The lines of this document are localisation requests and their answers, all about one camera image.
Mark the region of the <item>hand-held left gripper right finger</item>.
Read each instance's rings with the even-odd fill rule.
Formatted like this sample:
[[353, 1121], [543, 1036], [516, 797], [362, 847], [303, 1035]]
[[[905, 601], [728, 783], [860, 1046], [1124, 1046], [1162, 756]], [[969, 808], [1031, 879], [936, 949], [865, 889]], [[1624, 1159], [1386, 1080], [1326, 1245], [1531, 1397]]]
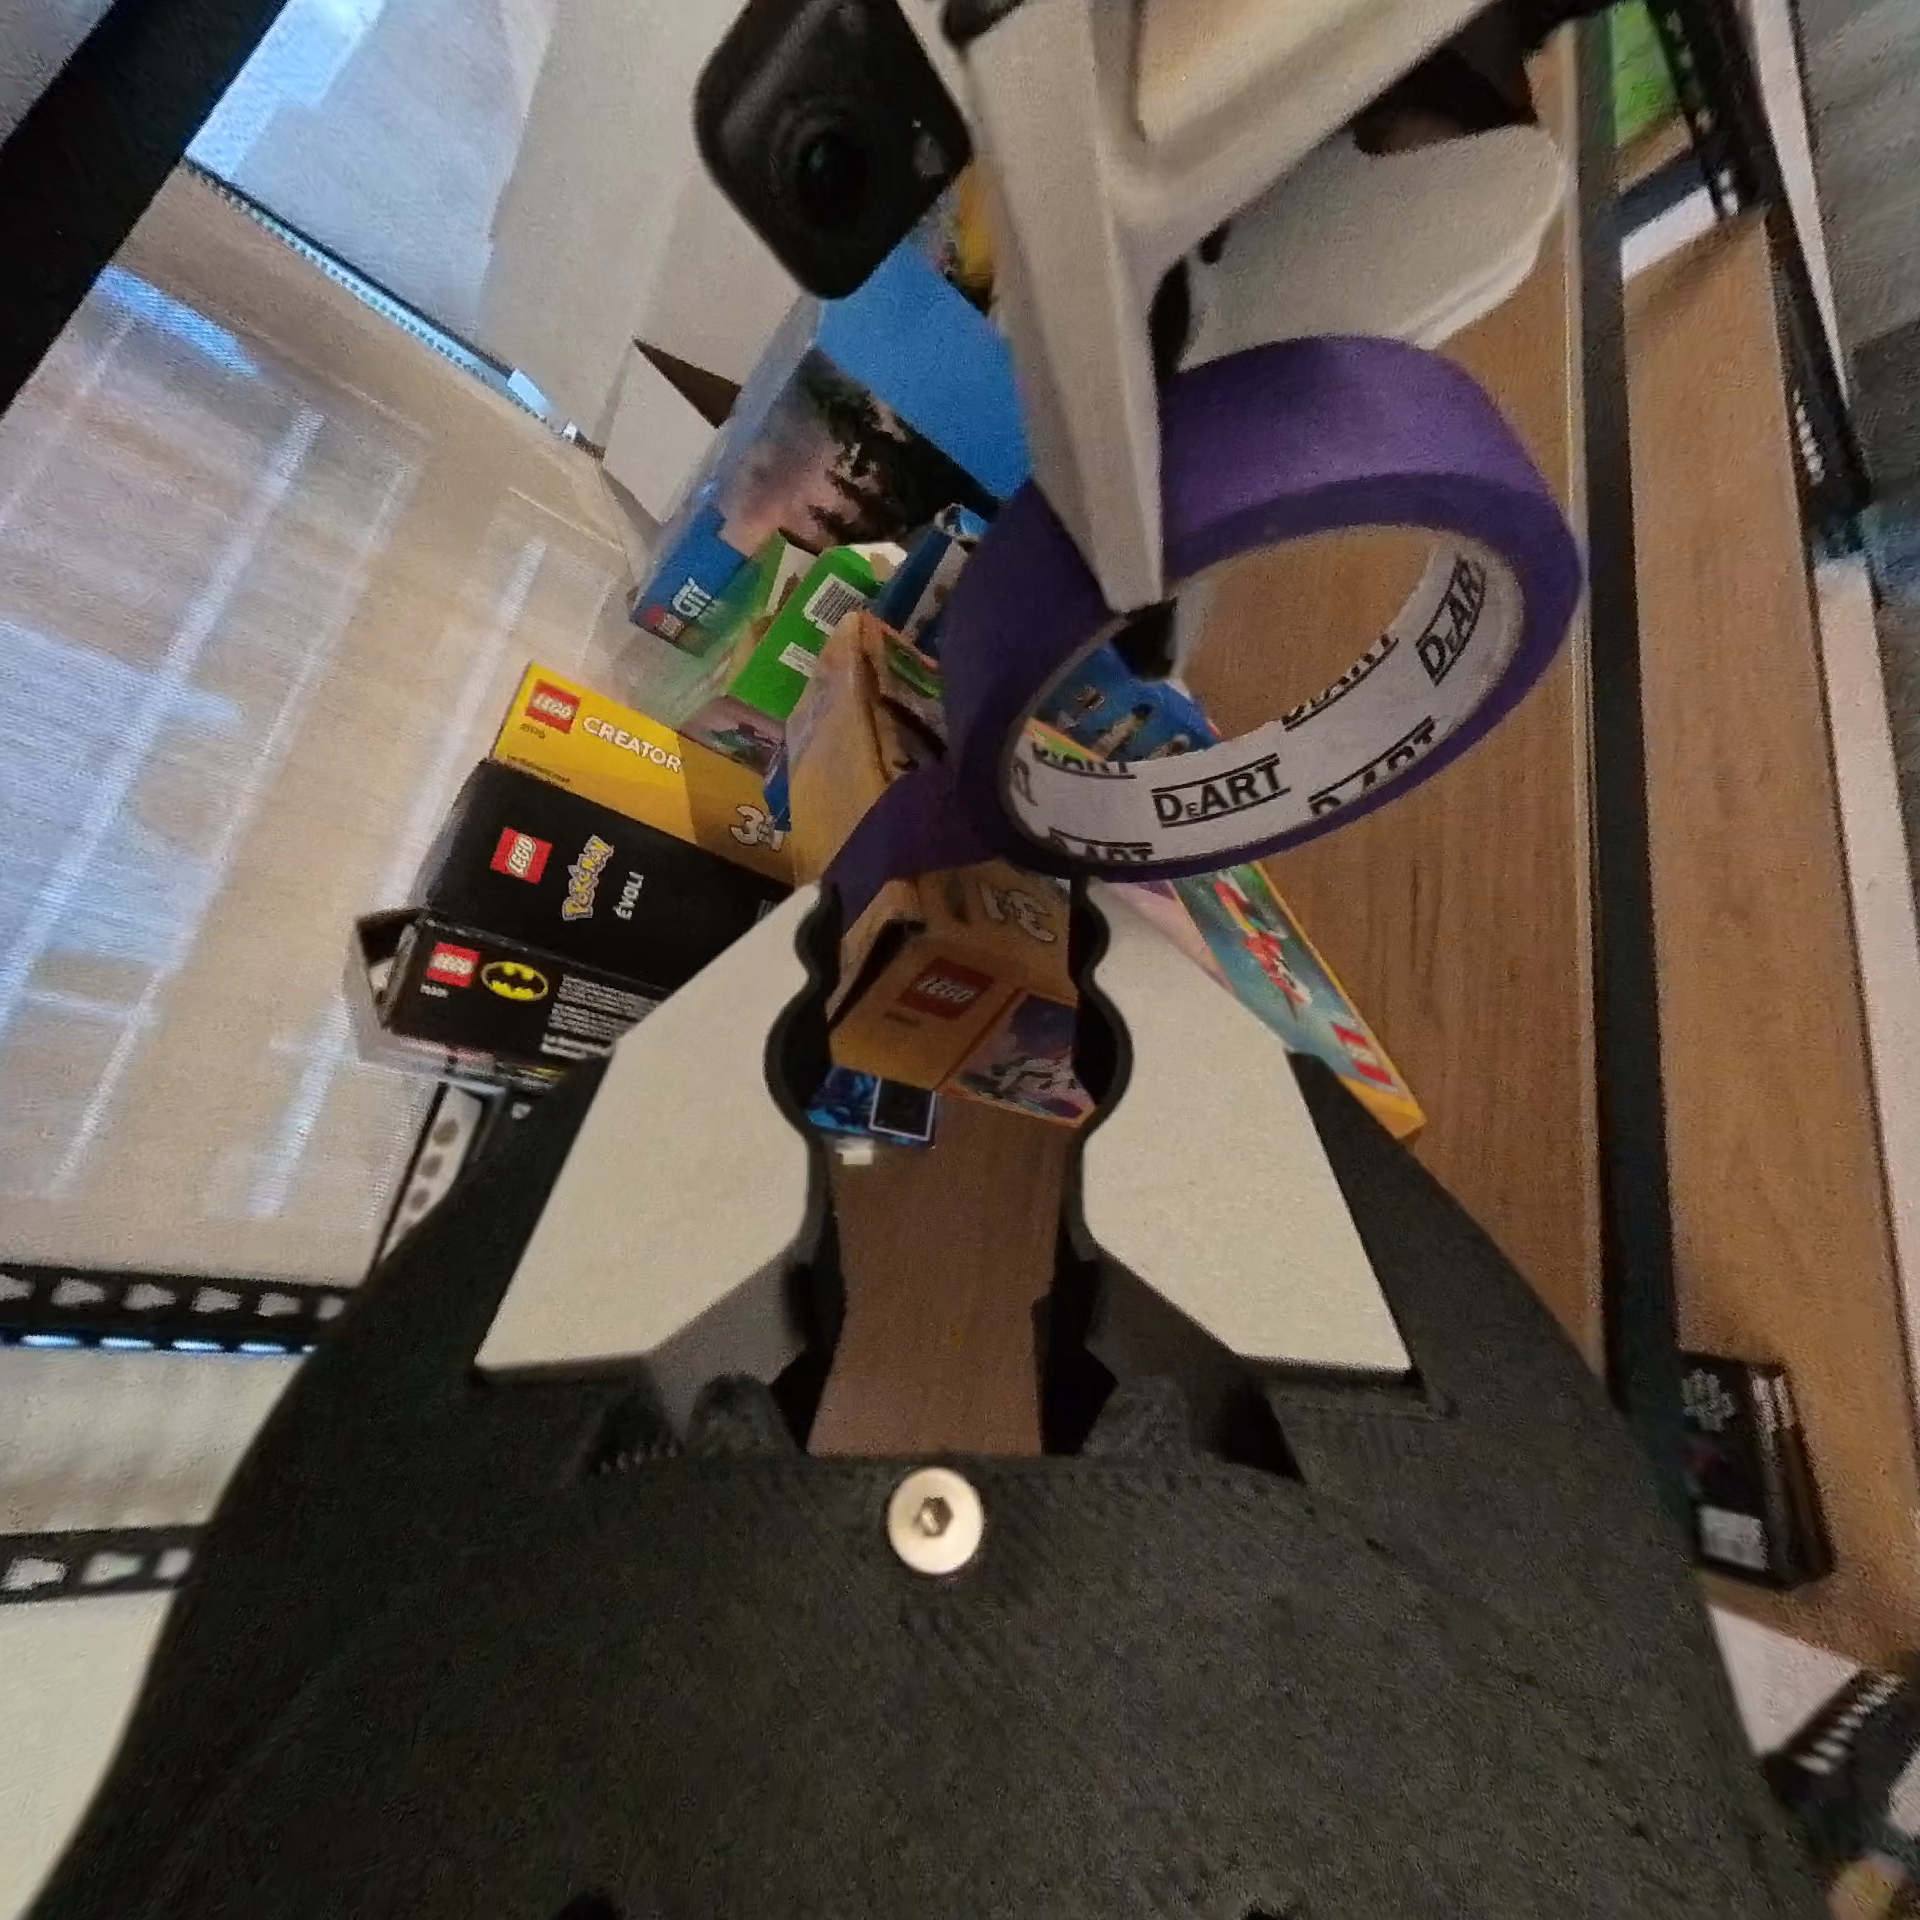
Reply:
[[1283, 1044], [1107, 883], [1072, 894], [1067, 1183], [1083, 1350], [1118, 1380], [1406, 1384], [1415, 1364]]

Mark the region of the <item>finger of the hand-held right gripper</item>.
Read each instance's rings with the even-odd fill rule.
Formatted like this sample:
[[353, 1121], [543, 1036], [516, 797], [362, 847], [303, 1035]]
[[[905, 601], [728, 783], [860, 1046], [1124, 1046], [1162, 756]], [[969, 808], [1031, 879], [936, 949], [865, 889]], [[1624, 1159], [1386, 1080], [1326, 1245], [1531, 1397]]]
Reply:
[[1162, 280], [1482, 11], [957, 4], [1030, 474], [1111, 612], [1165, 595]]

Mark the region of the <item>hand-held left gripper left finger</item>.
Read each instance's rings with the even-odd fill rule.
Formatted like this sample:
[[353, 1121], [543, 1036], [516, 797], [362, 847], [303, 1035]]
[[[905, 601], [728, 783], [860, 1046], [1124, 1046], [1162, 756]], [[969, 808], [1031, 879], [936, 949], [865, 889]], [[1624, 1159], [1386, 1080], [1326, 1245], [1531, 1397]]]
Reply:
[[670, 1420], [757, 1380], [792, 1420], [842, 1334], [827, 1150], [834, 893], [803, 884], [612, 1050], [477, 1349], [495, 1380], [632, 1379]]

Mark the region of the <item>purple masking tape roll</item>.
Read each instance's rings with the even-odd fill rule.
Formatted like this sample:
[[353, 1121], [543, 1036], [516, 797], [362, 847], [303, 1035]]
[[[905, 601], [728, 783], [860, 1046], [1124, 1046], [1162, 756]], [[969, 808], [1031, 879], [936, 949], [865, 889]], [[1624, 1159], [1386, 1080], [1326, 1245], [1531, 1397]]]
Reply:
[[1162, 393], [1164, 561], [1401, 531], [1432, 552], [1327, 689], [1179, 756], [1075, 763], [1030, 738], [1118, 614], [1035, 484], [943, 612], [946, 756], [894, 783], [822, 879], [840, 929], [896, 883], [1004, 858], [1053, 879], [1194, 879], [1340, 832], [1462, 760], [1571, 631], [1582, 555], [1493, 398], [1450, 358], [1359, 337], [1241, 350]]

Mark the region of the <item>yellow unicorn toy box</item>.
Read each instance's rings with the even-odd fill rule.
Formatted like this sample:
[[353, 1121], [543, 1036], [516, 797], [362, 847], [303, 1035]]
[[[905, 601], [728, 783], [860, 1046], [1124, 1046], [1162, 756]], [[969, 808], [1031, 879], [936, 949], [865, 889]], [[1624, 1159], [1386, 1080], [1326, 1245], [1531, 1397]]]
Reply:
[[[852, 830], [946, 748], [940, 676], [871, 612], [848, 612], [783, 727], [766, 797], [793, 874], [825, 877]], [[1322, 1061], [1395, 1140], [1426, 1113], [1262, 866], [1125, 884], [1119, 903], [1296, 1054]], [[830, 1061], [908, 1091], [1064, 1128], [1091, 1116], [1073, 1073], [1070, 896], [1006, 860], [889, 880], [840, 912]]]

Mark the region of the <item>large blue toy box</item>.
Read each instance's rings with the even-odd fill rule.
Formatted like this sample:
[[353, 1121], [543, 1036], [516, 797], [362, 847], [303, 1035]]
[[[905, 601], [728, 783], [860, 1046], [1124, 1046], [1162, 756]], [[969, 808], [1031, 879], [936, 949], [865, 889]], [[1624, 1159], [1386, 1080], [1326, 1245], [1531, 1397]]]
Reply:
[[990, 520], [1030, 479], [1010, 350], [922, 253], [844, 301], [801, 299], [691, 470], [629, 623], [691, 631], [769, 541], [811, 557], [905, 544], [941, 512]]

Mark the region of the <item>black bat logo toy box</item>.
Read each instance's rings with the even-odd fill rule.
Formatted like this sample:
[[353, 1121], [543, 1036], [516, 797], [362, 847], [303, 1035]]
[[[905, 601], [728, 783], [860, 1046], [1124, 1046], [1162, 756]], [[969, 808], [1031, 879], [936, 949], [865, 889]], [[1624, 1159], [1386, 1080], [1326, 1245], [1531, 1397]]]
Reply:
[[418, 909], [349, 926], [343, 997], [363, 1062], [472, 1092], [523, 1095], [604, 1061], [664, 1000]]

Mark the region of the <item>small dark blue box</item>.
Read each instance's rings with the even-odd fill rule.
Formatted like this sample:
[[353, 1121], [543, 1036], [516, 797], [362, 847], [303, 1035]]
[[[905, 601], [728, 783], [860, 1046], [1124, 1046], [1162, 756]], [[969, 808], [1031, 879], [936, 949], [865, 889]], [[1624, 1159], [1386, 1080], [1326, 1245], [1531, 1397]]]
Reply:
[[803, 1103], [806, 1127], [844, 1153], [864, 1144], [929, 1149], [938, 1138], [940, 1096], [857, 1068], [830, 1067]]

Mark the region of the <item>black toy box yellow print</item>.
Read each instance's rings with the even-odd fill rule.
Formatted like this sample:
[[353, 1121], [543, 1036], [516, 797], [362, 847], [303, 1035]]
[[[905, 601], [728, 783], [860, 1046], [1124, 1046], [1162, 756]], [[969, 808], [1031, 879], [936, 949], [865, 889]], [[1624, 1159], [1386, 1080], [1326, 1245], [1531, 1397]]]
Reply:
[[664, 997], [789, 893], [670, 830], [485, 759], [450, 805], [408, 903]]

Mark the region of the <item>open white cardboard box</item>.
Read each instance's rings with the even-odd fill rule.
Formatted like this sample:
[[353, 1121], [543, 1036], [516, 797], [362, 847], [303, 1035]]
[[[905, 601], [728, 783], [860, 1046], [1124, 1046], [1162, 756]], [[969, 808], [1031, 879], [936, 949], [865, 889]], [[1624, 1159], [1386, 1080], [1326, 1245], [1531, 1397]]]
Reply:
[[681, 356], [632, 343], [621, 358], [599, 447], [599, 466], [632, 508], [668, 523], [694, 486], [742, 389]]

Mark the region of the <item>yellow house toy box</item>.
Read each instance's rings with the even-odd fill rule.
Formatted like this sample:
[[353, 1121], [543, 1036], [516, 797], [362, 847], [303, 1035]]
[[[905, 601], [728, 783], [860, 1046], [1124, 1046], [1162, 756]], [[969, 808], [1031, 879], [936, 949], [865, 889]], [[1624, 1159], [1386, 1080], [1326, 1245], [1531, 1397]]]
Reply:
[[553, 666], [523, 668], [487, 756], [767, 883], [795, 880], [788, 829], [751, 769]]

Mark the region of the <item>green white toy box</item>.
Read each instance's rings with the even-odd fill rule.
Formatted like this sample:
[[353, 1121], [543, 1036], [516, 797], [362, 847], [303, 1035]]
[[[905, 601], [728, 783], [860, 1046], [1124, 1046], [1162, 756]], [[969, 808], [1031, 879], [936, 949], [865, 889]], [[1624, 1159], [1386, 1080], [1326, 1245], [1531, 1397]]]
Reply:
[[811, 552], [774, 535], [701, 616], [707, 646], [698, 727], [774, 738], [797, 709], [837, 624], [905, 561], [896, 541]]

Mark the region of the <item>black box white label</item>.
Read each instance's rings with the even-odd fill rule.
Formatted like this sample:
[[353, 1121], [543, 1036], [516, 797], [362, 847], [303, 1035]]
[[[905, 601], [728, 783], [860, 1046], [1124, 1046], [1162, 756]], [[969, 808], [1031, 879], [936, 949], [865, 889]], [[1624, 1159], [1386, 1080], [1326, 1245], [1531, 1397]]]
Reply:
[[1833, 1553], [1788, 1369], [1678, 1360], [1694, 1564], [1772, 1593], [1827, 1578]]

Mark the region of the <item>grey perforated bracket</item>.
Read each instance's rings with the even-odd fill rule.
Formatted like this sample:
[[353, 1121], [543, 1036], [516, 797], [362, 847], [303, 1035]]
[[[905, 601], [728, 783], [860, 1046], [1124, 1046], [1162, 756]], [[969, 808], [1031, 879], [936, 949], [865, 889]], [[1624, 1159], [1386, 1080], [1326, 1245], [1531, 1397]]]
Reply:
[[433, 1087], [412, 1144], [399, 1162], [392, 1201], [375, 1234], [368, 1273], [375, 1273], [453, 1191], [517, 1099], [495, 1089], [439, 1082]]

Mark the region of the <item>black slotted rack rail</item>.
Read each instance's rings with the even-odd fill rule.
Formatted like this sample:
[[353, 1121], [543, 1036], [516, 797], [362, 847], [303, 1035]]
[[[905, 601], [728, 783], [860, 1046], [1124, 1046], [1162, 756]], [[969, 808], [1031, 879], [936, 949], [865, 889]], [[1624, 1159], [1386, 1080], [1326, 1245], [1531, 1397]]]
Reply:
[[2, 1262], [2, 1344], [27, 1352], [300, 1360], [351, 1287], [175, 1271]]

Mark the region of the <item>black slotted rack post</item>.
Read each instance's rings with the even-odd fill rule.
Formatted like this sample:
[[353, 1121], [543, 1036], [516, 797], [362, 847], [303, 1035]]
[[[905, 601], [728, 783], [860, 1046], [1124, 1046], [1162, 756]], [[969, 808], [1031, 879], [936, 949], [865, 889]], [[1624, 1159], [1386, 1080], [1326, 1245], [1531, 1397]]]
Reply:
[[1788, 444], [1808, 537], [1820, 551], [1852, 552], [1871, 499], [1867, 466], [1806, 230], [1790, 201], [1755, 34], [1731, 2], [1649, 2], [1645, 12], [1716, 218], [1729, 225], [1751, 216], [1766, 240]]

